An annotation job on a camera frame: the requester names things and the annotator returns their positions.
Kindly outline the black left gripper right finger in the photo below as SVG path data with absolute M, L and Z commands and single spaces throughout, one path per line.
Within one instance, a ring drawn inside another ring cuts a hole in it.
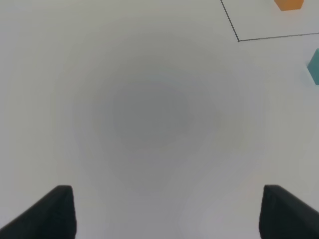
M 319 213 L 279 185 L 265 185 L 259 216 L 261 239 L 317 239 Z

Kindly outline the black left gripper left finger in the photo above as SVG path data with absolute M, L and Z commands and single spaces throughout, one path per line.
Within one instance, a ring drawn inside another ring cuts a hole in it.
M 0 229 L 2 239 L 74 239 L 77 220 L 73 188 L 58 185 Z

